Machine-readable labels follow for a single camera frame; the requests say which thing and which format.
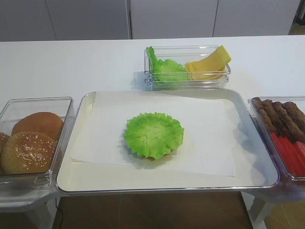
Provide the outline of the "silver metal tray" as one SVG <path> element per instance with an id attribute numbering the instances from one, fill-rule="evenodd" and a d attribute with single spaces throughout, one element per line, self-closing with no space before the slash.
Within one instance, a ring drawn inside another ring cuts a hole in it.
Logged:
<path id="1" fill-rule="evenodd" d="M 57 186 L 65 193 L 119 193 L 154 191 L 253 190 L 278 183 L 279 175 L 239 93 L 230 89 L 155 91 L 177 92 L 193 98 L 227 100 L 234 110 L 232 156 L 235 176 L 221 176 L 173 170 L 136 169 L 120 165 L 82 162 L 72 158 L 72 150 L 84 122 L 92 111 L 98 92 L 85 95 L 79 105 L 73 131 L 57 175 Z"/>

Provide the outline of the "sesame bun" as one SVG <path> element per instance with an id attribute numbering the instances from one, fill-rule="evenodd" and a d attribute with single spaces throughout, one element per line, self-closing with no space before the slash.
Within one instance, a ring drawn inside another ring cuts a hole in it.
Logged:
<path id="1" fill-rule="evenodd" d="M 2 153 L 2 148 L 5 146 L 6 142 L 8 141 L 8 139 L 10 138 L 9 135 L 0 132 L 0 154 Z M 2 169 L 2 167 L 0 167 L 0 175 L 4 175 L 4 170 Z"/>
<path id="2" fill-rule="evenodd" d="M 45 173 L 49 170 L 57 142 L 38 132 L 20 132 L 7 140 L 0 165 L 8 175 Z"/>

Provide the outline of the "green lettuce leaf on tray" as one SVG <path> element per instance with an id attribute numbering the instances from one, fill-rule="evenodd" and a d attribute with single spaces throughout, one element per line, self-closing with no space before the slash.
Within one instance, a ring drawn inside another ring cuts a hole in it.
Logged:
<path id="1" fill-rule="evenodd" d="M 123 136 L 138 157 L 158 160 L 183 144 L 184 128 L 165 113 L 144 113 L 127 121 Z"/>

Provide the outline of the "plain brown bun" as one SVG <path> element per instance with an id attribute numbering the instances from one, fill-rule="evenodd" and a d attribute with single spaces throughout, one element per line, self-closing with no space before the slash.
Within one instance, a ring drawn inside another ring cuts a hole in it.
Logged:
<path id="1" fill-rule="evenodd" d="M 18 121 L 12 129 L 11 135 L 20 132 L 38 132 L 57 141 L 62 128 L 63 121 L 58 115 L 51 112 L 37 112 Z"/>

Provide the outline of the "clear lettuce and cheese container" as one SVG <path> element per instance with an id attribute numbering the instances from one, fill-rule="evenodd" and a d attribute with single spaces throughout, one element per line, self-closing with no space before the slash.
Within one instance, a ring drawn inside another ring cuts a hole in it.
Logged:
<path id="1" fill-rule="evenodd" d="M 172 59 L 186 68 L 188 62 L 200 61 L 213 53 L 218 45 L 203 45 L 203 46 L 152 46 L 155 55 L 158 59 Z M 153 74 L 150 73 L 149 57 L 144 51 L 144 81 L 145 87 L 148 90 L 178 90 L 178 89 L 223 89 L 229 81 L 231 69 L 229 63 L 225 67 L 223 76 L 213 80 L 188 80 L 186 81 L 163 81 L 156 82 L 153 80 Z"/>

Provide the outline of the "white paper sheet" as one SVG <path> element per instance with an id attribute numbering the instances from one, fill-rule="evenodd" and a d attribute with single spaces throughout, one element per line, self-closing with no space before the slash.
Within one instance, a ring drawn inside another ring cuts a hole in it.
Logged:
<path id="1" fill-rule="evenodd" d="M 72 150 L 82 162 L 235 176 L 232 156 L 234 110 L 227 100 L 208 100 L 177 92 L 98 92 Z M 127 121 L 139 114 L 165 113 L 184 128 L 183 144 L 155 160 L 138 157 L 123 136 Z"/>

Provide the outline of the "red tomato slices stack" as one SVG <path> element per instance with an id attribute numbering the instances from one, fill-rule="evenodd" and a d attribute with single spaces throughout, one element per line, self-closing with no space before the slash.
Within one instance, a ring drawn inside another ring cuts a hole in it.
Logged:
<path id="1" fill-rule="evenodd" d="M 287 137 L 271 133 L 272 141 L 281 156 L 288 173 L 294 177 L 305 176 L 305 144 L 296 141 L 294 144 Z"/>

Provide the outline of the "clear meat and tomato container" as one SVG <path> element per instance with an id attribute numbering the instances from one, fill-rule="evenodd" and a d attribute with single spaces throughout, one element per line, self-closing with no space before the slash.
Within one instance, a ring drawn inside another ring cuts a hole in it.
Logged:
<path id="1" fill-rule="evenodd" d="M 305 98 L 254 97 L 253 117 L 280 174 L 280 183 L 305 188 Z"/>

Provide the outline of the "sesame bun left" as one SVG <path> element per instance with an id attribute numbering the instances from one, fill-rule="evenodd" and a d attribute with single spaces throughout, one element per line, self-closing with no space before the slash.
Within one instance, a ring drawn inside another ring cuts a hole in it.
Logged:
<path id="1" fill-rule="evenodd" d="M 9 135 L 0 132 L 0 154 L 2 153 L 2 148 L 5 146 L 6 142 L 8 141 L 8 139 L 10 138 Z M 4 170 L 2 169 L 2 167 L 0 167 L 0 175 L 4 175 Z"/>

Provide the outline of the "yellow cheese slices stack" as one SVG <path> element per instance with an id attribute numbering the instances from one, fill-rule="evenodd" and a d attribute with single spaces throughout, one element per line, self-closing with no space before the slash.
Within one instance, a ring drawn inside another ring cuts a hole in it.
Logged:
<path id="1" fill-rule="evenodd" d="M 188 62 L 185 66 L 190 80 L 219 79 L 225 72 L 231 56 L 223 45 L 200 61 Z"/>

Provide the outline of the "sesame bun front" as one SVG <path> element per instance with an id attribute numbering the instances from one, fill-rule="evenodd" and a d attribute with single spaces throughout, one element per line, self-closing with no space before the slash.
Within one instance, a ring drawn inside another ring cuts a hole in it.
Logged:
<path id="1" fill-rule="evenodd" d="M 49 170 L 57 142 L 38 132 L 20 132 L 7 140 L 0 165 L 8 175 L 45 173 Z"/>

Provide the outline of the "green lettuce leaf in container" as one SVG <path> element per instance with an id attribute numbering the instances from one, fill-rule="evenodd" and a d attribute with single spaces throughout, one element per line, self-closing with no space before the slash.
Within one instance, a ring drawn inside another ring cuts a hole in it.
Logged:
<path id="1" fill-rule="evenodd" d="M 155 55 L 152 46 L 146 48 L 149 57 L 150 73 L 156 82 L 186 81 L 188 73 L 186 68 L 172 59 L 161 60 Z"/>

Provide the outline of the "brown meat patties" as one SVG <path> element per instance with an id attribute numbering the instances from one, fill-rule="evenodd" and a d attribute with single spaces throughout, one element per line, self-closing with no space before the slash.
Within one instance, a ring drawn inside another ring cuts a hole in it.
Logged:
<path id="1" fill-rule="evenodd" d="M 294 102 L 282 103 L 254 97 L 251 104 L 270 133 L 287 137 L 292 143 L 305 142 L 305 114 Z"/>

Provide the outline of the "clear bun container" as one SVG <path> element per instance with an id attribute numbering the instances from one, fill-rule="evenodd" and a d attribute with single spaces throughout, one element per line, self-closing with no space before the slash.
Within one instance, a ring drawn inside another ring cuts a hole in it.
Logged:
<path id="1" fill-rule="evenodd" d="M 32 189 L 41 186 L 52 186 L 58 174 L 61 161 L 71 135 L 74 123 L 73 99 L 71 97 L 27 98 L 9 100 L 0 113 L 0 132 L 10 136 L 14 125 L 21 119 L 37 112 L 51 112 L 63 121 L 61 135 L 56 141 L 51 166 L 45 173 L 4 174 L 0 176 L 0 188 Z"/>

